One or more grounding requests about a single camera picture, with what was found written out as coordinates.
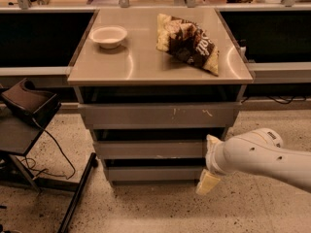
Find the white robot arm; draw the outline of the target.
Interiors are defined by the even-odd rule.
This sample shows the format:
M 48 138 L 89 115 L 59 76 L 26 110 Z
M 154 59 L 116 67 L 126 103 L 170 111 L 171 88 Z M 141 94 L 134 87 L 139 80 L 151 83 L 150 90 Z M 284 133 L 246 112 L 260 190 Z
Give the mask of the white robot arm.
M 221 141 L 207 136 L 206 168 L 196 187 L 198 195 L 210 192 L 221 176 L 243 172 L 259 175 L 311 191 L 311 153 L 286 150 L 272 129 L 260 128 Z

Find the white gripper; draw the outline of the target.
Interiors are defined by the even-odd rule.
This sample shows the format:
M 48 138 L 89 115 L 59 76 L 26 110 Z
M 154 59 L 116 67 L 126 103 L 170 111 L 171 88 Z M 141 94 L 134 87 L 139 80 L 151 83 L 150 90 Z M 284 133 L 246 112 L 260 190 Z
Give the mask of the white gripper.
M 225 159 L 225 141 L 212 135 L 207 135 L 206 139 L 205 161 L 210 172 L 206 169 L 202 170 L 195 191 L 198 195 L 206 195 L 220 182 L 221 179 L 216 175 L 226 176 L 236 172 Z

